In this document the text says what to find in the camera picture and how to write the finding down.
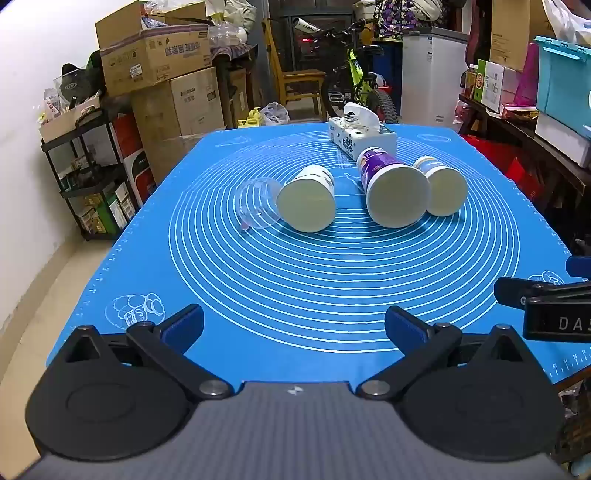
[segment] shelving unit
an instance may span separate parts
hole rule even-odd
[[[111,142],[111,147],[113,149],[113,153],[115,155],[115,160],[116,160],[116,164],[114,164],[114,165],[109,165],[106,167],[102,167],[102,166],[98,165],[94,161],[92,154],[86,148],[86,144],[84,142],[84,138],[82,137],[82,135],[94,128],[100,128],[100,127],[105,127],[107,130],[107,133],[109,135],[109,140]],[[64,144],[69,143],[70,148],[72,149],[72,153],[74,154],[74,157],[77,158],[80,154],[77,152],[76,146],[74,145],[74,140],[76,138],[78,138],[80,141],[80,145],[82,146],[82,153],[85,155],[85,157],[88,161],[88,165],[89,165],[88,169],[92,172],[92,178],[91,178],[90,184],[85,184],[84,187],[70,189],[70,190],[64,190],[61,186],[60,178],[59,178],[58,172],[56,170],[56,167],[53,163],[53,160],[51,159],[50,151],[56,147],[59,147],[60,145],[64,145]],[[102,112],[100,116],[95,117],[95,118],[85,122],[84,124],[79,125],[78,128],[76,128],[75,130],[72,130],[71,132],[68,132],[68,133],[66,133],[58,138],[55,138],[49,142],[44,142],[43,140],[41,140],[41,149],[43,150],[43,152],[45,153],[45,155],[47,157],[47,160],[49,162],[49,166],[51,167],[51,171],[53,172],[53,176],[55,177],[56,183],[58,184],[58,186],[60,188],[60,195],[66,201],[68,208],[70,209],[70,213],[72,213],[72,216],[74,217],[74,220],[76,221],[76,224],[78,225],[78,228],[80,229],[80,233],[82,234],[82,237],[87,241],[88,240],[97,240],[97,239],[113,240],[113,241],[117,240],[119,238],[119,236],[121,235],[122,230],[117,225],[117,221],[115,219],[115,216],[111,212],[110,208],[107,207],[106,211],[107,211],[108,215],[111,217],[111,222],[113,223],[113,225],[117,229],[117,233],[116,234],[112,234],[109,232],[107,232],[107,233],[90,233],[86,230],[86,228],[82,224],[82,221],[80,220],[80,218],[78,217],[78,215],[74,211],[74,207],[72,206],[72,202],[71,202],[72,198],[86,197],[86,196],[92,195],[92,194],[100,194],[102,201],[104,202],[105,205],[108,206],[109,203],[108,203],[107,198],[105,196],[104,189],[113,182],[121,181],[121,182],[125,182],[127,190],[129,192],[129,197],[130,197],[132,203],[134,204],[134,208],[135,208],[136,212],[138,211],[138,204],[137,204],[135,195],[133,195],[133,190],[131,188],[131,184],[129,183],[129,179],[127,178],[125,166],[123,165],[123,163],[121,161],[121,158],[120,158],[118,150],[117,150],[117,146],[115,144],[115,139],[113,138],[113,134],[111,132],[111,129],[109,128],[109,118],[108,118],[107,114],[105,112]]]

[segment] white paper cup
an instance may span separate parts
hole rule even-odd
[[[310,165],[283,186],[277,208],[295,230],[319,232],[335,219],[335,179],[326,168]]]
[[[431,215],[453,215],[462,207],[468,197],[464,175],[434,157],[421,157],[414,166],[425,174],[431,185],[431,202],[427,207]]]
[[[423,216],[430,199],[427,177],[382,148],[363,150],[357,168],[370,217],[387,228],[408,226]]]

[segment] cartoon illustration on mat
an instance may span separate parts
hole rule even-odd
[[[105,308],[105,316],[116,327],[125,330],[137,322],[160,323],[165,318],[162,300],[155,293],[123,295]]]
[[[528,280],[538,280],[553,283],[554,285],[564,285],[564,280],[560,278],[557,273],[550,270],[544,270],[544,273],[541,275],[531,275]]]

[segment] bicycle wheel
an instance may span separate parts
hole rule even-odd
[[[337,113],[335,112],[335,109],[332,106],[332,103],[330,102],[330,95],[329,95],[330,88],[333,85],[337,84],[338,77],[339,77],[338,73],[334,70],[330,73],[327,73],[326,77],[324,78],[324,82],[322,83],[322,88],[320,89],[320,99],[322,100],[322,103],[324,104],[324,108],[326,110],[326,113],[328,114],[329,117],[338,116]]]
[[[399,121],[394,102],[390,98],[390,95],[383,90],[374,88],[369,92],[366,106],[372,112],[375,112],[381,122],[397,124]]]

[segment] clear plastic lid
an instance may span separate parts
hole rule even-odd
[[[240,228],[266,228],[280,219],[277,195],[281,184],[274,179],[253,179],[236,189],[234,204]]]

